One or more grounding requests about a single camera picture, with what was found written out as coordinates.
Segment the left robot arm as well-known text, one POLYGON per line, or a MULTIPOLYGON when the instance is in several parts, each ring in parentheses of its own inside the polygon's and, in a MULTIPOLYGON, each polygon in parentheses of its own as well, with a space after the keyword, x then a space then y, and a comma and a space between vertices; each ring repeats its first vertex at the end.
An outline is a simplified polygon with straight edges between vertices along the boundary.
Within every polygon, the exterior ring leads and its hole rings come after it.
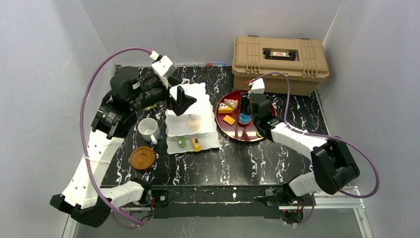
POLYGON ((67 188, 52 196, 51 206, 93 228, 101 226, 112 212, 120 213, 136 227, 142 226, 142 221, 123 212, 122 207, 132 202, 151 205, 148 182, 133 178, 110 189, 100 186, 118 148, 137 122, 138 111, 164 102, 180 116, 196 102, 183 89, 186 83, 169 76, 165 85, 156 73, 143 77, 136 67, 117 69, 92 121, 90 137, 82 138, 84 155, 78 168, 67 188))

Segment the orange rectangular biscuit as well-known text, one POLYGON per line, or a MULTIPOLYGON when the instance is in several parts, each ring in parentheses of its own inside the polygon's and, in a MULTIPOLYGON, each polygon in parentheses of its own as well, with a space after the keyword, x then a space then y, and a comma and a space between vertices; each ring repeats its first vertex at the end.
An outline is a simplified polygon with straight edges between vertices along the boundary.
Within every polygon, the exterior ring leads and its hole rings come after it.
POLYGON ((223 121, 230 126, 232 126, 236 122, 236 120, 234 118, 232 118, 231 116, 228 116, 228 115, 223 117, 223 121))

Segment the triangular sandwich cake slice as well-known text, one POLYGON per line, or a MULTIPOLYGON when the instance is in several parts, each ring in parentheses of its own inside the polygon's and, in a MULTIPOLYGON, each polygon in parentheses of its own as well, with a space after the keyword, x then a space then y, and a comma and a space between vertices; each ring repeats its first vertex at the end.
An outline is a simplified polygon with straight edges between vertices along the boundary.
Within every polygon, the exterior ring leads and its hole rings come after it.
POLYGON ((233 111, 236 110, 238 107, 238 100, 235 99, 224 99, 224 103, 233 111))

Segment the green swirl roll cake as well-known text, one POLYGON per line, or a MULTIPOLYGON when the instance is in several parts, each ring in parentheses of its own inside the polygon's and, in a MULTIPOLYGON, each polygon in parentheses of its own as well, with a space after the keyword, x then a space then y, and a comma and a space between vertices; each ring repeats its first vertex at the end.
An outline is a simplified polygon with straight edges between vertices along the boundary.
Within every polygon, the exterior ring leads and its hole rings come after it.
POLYGON ((177 141, 178 141, 179 148, 185 148, 186 147, 186 139, 185 139, 184 136, 178 136, 177 141))

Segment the beige round macaron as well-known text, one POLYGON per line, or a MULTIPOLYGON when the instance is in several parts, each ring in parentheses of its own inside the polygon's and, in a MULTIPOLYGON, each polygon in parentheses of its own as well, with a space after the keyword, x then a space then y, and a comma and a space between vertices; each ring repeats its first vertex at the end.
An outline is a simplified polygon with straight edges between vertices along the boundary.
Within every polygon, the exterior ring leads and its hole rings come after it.
POLYGON ((190 131, 197 131, 200 129, 201 123, 197 118, 191 118, 187 120, 186 126, 190 131))

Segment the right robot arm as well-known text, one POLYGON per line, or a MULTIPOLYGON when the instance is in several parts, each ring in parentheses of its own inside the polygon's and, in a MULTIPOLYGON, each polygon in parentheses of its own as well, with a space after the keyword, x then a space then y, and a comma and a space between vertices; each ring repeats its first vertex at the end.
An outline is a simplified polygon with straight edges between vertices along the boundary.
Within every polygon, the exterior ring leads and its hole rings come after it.
POLYGON ((309 136, 288 126, 271 111, 265 94, 241 94, 241 105, 250 113, 257 132, 265 139, 285 145, 312 163, 310 173, 287 182, 284 191, 294 197, 325 192, 334 195, 360 175, 360 170, 344 142, 309 136))

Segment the blue frosted donut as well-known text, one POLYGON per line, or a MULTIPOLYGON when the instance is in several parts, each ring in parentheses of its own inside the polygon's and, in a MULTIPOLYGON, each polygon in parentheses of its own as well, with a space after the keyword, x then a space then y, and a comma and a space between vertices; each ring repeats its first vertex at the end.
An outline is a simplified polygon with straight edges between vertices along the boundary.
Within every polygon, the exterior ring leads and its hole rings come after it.
POLYGON ((245 113, 240 113, 238 117, 238 123, 242 125, 247 125, 251 121, 251 116, 245 113))

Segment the red round tray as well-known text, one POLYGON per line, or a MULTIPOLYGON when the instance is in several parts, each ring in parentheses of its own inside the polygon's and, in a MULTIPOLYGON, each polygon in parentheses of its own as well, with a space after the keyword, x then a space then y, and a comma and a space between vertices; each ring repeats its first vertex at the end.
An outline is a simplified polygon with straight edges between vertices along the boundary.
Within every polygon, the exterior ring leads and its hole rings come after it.
POLYGON ((247 125, 240 124, 238 122, 239 110, 240 110, 240 94, 242 92, 247 92, 247 90, 237 90, 229 92, 224 95, 216 105, 215 109, 215 120, 218 125, 218 128, 228 137, 242 142, 258 142, 263 140, 263 137, 257 136, 257 129, 254 126, 253 122, 248 123, 247 125), (219 104, 224 103, 225 99, 238 100, 238 107, 232 113, 220 113, 218 111, 219 104), (235 122, 230 125, 225 122, 223 119, 225 116, 229 116, 235 119, 235 122))

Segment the tan plastic toolbox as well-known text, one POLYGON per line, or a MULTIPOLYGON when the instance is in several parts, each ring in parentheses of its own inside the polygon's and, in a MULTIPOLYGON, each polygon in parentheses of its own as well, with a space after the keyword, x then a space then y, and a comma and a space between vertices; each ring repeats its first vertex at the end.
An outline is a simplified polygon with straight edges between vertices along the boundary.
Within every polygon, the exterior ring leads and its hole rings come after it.
POLYGON ((234 90, 263 76, 265 92, 309 96, 329 76, 322 41, 239 36, 234 41, 234 90))

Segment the yellow-green cup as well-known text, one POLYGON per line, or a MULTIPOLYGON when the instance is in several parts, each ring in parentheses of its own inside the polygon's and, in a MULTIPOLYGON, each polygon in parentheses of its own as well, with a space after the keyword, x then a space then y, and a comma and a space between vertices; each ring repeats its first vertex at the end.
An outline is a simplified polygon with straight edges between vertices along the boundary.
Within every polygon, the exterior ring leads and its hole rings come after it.
POLYGON ((150 110, 153 110, 154 108, 156 108, 157 107, 157 104, 153 104, 153 105, 151 105, 151 106, 148 106, 148 107, 146 107, 146 108, 144 108, 144 110, 145 111, 150 111, 150 110))

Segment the white mug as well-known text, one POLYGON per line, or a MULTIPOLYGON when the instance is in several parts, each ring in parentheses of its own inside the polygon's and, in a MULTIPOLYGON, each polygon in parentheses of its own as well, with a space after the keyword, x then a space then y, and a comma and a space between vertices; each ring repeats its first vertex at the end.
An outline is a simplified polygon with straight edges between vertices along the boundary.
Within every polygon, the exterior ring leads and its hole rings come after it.
POLYGON ((158 139, 160 137, 160 128, 155 119, 145 118, 141 120, 138 124, 138 131, 147 142, 150 142, 153 145, 158 144, 158 139))

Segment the white three-tier cake stand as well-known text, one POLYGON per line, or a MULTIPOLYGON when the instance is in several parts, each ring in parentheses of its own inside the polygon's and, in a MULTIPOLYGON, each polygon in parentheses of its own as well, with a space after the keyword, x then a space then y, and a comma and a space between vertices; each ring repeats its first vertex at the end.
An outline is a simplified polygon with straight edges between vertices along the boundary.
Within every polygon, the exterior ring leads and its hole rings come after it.
POLYGON ((180 85, 187 96, 197 101, 180 116, 176 116, 172 110, 165 111, 167 153, 219 149, 214 109, 206 92, 206 84, 190 83, 189 79, 183 79, 180 85))

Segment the brown wooden coaster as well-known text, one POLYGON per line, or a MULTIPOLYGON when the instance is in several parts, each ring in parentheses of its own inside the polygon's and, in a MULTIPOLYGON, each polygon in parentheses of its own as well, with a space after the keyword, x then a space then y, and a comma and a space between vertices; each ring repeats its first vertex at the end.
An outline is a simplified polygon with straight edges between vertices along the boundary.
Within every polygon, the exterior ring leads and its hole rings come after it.
POLYGON ((137 170, 147 170, 155 162, 156 155, 151 147, 141 146, 130 155, 130 164, 137 170))

